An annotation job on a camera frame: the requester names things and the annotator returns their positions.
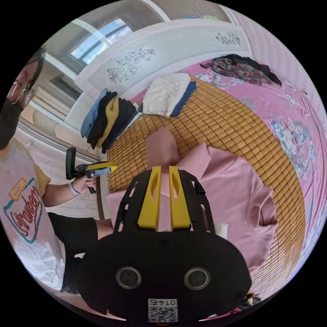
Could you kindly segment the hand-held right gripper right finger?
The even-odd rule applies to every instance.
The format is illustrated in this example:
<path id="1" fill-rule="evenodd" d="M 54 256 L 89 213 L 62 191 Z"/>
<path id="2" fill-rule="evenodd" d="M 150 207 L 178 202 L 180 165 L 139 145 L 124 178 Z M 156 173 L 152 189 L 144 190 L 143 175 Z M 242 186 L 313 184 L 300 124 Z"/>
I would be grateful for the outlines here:
<path id="1" fill-rule="evenodd" d="M 191 219 L 178 167 L 169 166 L 171 231 L 190 230 Z"/>

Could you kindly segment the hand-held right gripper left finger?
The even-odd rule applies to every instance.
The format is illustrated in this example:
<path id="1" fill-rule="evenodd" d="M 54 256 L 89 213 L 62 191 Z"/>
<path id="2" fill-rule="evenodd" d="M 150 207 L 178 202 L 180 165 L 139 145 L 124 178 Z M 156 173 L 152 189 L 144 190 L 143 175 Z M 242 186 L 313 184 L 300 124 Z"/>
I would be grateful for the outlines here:
<path id="1" fill-rule="evenodd" d="M 138 218 L 138 227 L 158 231 L 161 191 L 161 166 L 154 166 L 146 183 L 143 204 Z"/>

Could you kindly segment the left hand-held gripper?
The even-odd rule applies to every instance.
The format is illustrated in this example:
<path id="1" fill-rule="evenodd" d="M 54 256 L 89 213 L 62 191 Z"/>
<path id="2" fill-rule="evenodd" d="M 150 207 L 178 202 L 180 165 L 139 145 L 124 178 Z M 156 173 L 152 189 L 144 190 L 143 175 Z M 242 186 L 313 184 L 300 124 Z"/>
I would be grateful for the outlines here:
<path id="1" fill-rule="evenodd" d="M 117 165 L 113 162 L 100 161 L 90 165 L 81 164 L 74 166 L 74 164 L 67 163 L 67 180 L 72 180 L 80 176 L 86 175 L 88 178 L 92 176 L 100 176 L 102 174 L 110 174 L 117 169 Z"/>

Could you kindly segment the person's left hand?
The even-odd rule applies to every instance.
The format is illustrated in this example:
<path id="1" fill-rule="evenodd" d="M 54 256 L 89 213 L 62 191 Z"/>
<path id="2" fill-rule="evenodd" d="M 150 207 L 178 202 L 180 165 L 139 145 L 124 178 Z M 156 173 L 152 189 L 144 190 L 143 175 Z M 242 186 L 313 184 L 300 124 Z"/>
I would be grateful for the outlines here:
<path id="1" fill-rule="evenodd" d="M 77 177 L 72 182 L 72 187 L 79 194 L 83 194 L 93 188 L 95 190 L 96 186 L 96 177 L 87 177 L 86 175 Z"/>

